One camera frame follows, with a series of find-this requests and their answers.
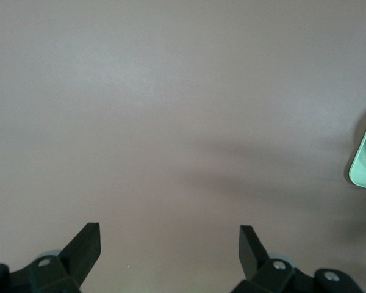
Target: metal bolt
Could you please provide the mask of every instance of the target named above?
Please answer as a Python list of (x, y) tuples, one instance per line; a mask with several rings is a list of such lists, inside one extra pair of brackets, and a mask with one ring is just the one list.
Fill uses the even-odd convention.
[(324, 273), (324, 277), (326, 277), (326, 279), (328, 281), (335, 281), (335, 282), (339, 282), (340, 278), (338, 275), (336, 275), (334, 272), (325, 272)]
[(45, 259), (41, 260), (41, 261), (38, 263), (38, 266), (39, 266), (39, 267), (44, 267), (44, 266), (47, 266), (48, 264), (50, 264), (50, 259), (45, 258)]
[(286, 269), (286, 265), (281, 261), (275, 261), (273, 263), (273, 265), (274, 265), (275, 269), (277, 269), (277, 270), (285, 270)]

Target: mint green container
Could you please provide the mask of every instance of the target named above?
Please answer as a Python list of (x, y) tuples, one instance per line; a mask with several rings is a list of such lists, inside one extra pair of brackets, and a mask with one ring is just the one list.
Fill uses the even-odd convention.
[(355, 185), (366, 188), (366, 133), (351, 165), (349, 176)]

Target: screw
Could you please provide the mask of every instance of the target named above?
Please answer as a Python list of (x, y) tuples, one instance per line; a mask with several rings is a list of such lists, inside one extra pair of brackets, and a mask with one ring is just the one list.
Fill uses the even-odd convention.
[(284, 269), (286, 269), (286, 265), (283, 262), (281, 262), (281, 261), (275, 261), (273, 263), (273, 265), (274, 265), (275, 269), (277, 269), (277, 270), (284, 270)]
[(50, 259), (45, 258), (45, 259), (42, 259), (42, 260), (38, 263), (38, 266), (39, 266), (39, 267), (44, 267), (44, 266), (47, 266), (48, 264), (50, 264)]
[(326, 277), (326, 279), (328, 281), (339, 282), (339, 280), (340, 280), (339, 276), (336, 275), (334, 272), (325, 272), (324, 277)]

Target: gray surface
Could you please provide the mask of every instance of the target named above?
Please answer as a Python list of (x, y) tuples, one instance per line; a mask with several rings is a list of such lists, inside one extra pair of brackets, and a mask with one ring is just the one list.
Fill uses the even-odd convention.
[(91, 292), (230, 292), (240, 224), (366, 290), (366, 1), (0, 1), (0, 262), (99, 221)]

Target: green plastic tray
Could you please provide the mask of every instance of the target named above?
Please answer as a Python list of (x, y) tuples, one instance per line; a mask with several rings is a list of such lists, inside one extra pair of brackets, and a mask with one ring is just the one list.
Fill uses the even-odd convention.
[(366, 188), (366, 133), (351, 165), (349, 176), (355, 185)]

